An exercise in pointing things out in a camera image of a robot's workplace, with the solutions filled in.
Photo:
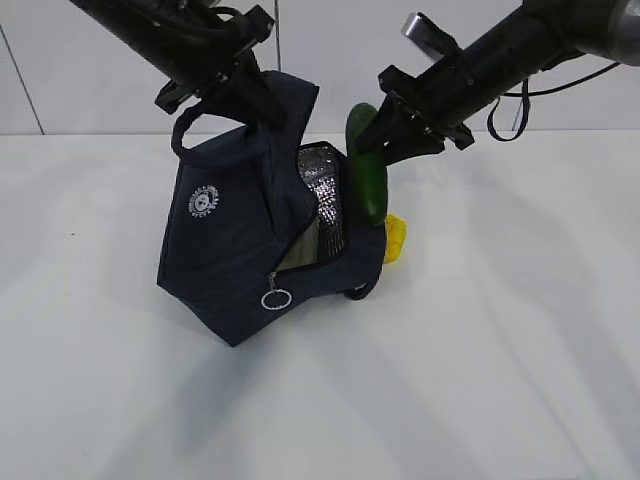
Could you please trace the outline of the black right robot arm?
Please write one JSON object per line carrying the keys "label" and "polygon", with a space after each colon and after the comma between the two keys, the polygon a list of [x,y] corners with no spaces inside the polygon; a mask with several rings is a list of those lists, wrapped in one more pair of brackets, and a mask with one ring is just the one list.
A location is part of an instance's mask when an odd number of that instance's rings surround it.
{"label": "black right robot arm", "polygon": [[639,64],[636,1],[524,1],[467,47],[422,13],[411,14],[402,33],[433,63],[418,76],[395,66],[380,73],[384,101],[356,138],[360,150],[381,149],[390,164],[438,154],[447,141],[468,148],[466,120],[516,86],[528,109],[527,82],[539,72],[586,55]]}

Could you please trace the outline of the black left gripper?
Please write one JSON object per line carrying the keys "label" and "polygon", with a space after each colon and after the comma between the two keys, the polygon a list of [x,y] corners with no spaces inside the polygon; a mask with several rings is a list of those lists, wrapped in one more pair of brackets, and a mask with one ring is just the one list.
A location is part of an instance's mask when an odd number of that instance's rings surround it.
{"label": "black left gripper", "polygon": [[262,120],[282,129],[287,112],[272,86],[275,72],[263,70],[253,47],[269,38],[275,20],[256,5],[246,13],[218,4],[179,4],[176,11],[191,29],[211,35],[195,55],[194,71],[169,81],[155,104],[173,114],[188,98],[200,98],[205,114],[234,120],[256,129]]}

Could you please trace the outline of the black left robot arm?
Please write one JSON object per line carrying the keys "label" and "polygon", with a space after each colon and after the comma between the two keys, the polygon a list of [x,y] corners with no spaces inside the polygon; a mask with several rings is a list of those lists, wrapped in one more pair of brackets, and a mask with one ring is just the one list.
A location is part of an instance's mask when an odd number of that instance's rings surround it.
{"label": "black left robot arm", "polygon": [[163,73],[155,105],[175,114],[196,98],[207,115],[280,129],[287,113],[267,83],[254,47],[275,19],[219,1],[75,1],[73,5]]}

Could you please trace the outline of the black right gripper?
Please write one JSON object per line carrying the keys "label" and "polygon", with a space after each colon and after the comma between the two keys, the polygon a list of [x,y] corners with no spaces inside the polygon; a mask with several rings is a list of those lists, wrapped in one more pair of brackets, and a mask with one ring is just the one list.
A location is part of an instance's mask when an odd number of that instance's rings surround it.
{"label": "black right gripper", "polygon": [[379,108],[355,106],[355,146],[384,147],[385,163],[436,155],[450,140],[464,150],[474,143],[467,118],[474,114],[474,80],[455,64],[436,64],[414,77],[394,65],[378,77],[385,99]]}

